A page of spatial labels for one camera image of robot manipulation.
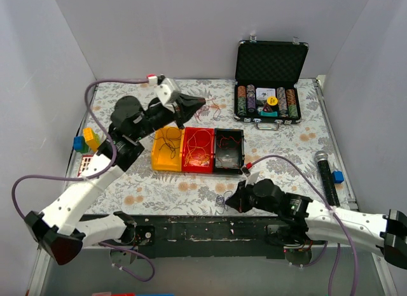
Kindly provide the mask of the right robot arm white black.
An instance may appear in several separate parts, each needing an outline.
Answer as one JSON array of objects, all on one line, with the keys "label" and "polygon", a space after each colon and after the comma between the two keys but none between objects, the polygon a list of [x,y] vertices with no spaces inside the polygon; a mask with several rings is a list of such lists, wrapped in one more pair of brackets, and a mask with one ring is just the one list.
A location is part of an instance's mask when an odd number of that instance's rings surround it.
[{"label": "right robot arm white black", "polygon": [[276,214],[289,224],[287,234],[294,243],[310,239],[353,244],[406,268],[406,215],[398,210],[382,215],[328,208],[309,197],[283,192],[270,179],[253,185],[241,181],[225,203],[240,213],[256,208]]}]

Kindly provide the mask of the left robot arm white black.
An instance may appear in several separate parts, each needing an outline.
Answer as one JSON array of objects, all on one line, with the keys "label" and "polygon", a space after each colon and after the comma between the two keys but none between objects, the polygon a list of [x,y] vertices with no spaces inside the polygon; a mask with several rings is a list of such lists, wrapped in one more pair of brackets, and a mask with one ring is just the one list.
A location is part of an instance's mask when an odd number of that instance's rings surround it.
[{"label": "left robot arm white black", "polygon": [[139,140],[175,122],[182,127],[205,104],[205,99],[180,94],[174,103],[163,106],[154,98],[143,109],[134,96],[117,101],[111,115],[110,138],[99,147],[82,175],[52,204],[40,212],[31,211],[24,222],[34,240],[59,265],[73,260],[87,246],[107,240],[128,245],[135,239],[133,218],[116,211],[95,220],[81,218],[105,189],[133,165],[144,151]]}]

